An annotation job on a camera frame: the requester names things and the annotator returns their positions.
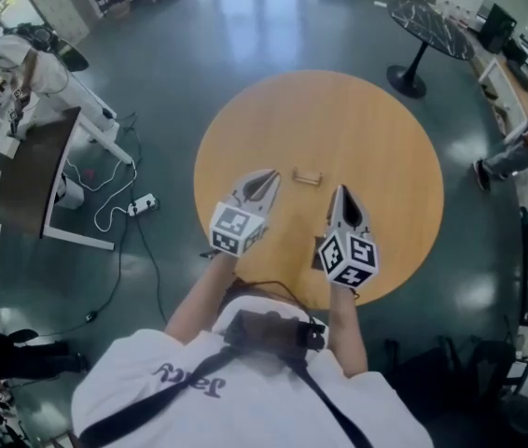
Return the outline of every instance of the white bucket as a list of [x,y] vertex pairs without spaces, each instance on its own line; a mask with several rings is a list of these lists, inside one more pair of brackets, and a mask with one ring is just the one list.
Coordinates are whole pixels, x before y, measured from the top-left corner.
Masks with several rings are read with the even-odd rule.
[[65,209],[78,209],[84,203],[84,189],[68,177],[62,177],[57,188],[58,202],[55,205]]

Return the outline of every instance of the floor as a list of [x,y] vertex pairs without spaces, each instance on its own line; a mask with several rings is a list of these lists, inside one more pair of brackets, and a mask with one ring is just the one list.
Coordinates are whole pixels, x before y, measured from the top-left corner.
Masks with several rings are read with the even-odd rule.
[[[166,315],[207,263],[198,256],[207,240],[197,218],[192,180],[209,122],[230,98],[264,77],[327,69],[362,77],[401,101],[432,140],[445,184],[442,225],[423,266],[400,289],[358,309],[372,368],[385,366],[385,338],[401,341],[406,358],[434,346],[439,334],[451,335],[467,348],[471,334],[503,339],[505,316],[516,331],[521,255],[516,190],[508,181],[495,186],[491,195],[483,194],[470,171],[470,163],[501,140],[490,107],[471,66],[433,50],[419,67],[426,97],[411,100],[396,93],[387,83],[386,67],[409,63],[419,42],[385,8],[374,6],[374,0],[147,3],[119,21],[102,21],[80,48],[91,63],[81,77],[120,115],[139,115],[143,159],[134,192],[153,192],[160,199],[158,212],[138,220],[160,268]],[[137,154],[132,133],[121,131],[118,141]],[[100,148],[88,145],[77,147],[72,160],[89,184],[104,180],[115,164]],[[120,171],[119,183],[130,177]],[[60,224],[101,236],[92,215],[117,187],[113,183],[87,194],[85,208],[63,211]],[[117,201],[126,205],[129,198],[123,194]],[[93,323],[63,335],[92,362],[115,338],[164,326],[153,267],[136,221],[128,222],[121,281],[112,302]],[[107,237],[118,241],[123,226],[122,216],[115,214]],[[7,329],[32,327],[51,333],[83,324],[86,313],[107,300],[117,269],[116,252],[4,231],[0,306]],[[69,402],[78,381],[64,375],[16,391],[31,433],[44,440],[68,427]]]

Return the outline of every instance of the black marble table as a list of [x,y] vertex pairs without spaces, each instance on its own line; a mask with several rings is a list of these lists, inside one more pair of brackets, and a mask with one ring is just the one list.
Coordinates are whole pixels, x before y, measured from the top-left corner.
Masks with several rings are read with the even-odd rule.
[[409,68],[393,65],[386,70],[386,77],[395,90],[410,98],[422,98],[425,95],[425,83],[416,75],[416,71],[428,45],[458,60],[473,57],[473,47],[457,25],[428,4],[397,0],[389,6],[388,11],[393,20],[422,40],[422,46]]

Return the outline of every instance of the table pedestal base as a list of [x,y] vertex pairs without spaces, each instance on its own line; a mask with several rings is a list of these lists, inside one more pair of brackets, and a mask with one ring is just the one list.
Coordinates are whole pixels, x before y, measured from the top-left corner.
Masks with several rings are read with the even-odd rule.
[[425,96],[425,83],[415,73],[427,47],[428,44],[424,42],[409,68],[395,64],[386,70],[386,77],[393,88],[409,98]]

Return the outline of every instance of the black pants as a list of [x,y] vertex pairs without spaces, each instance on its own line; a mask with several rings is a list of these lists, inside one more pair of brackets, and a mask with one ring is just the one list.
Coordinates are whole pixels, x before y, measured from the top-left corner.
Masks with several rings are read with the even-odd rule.
[[11,347],[0,352],[0,378],[43,380],[64,371],[79,372],[79,359],[66,354],[63,343]]

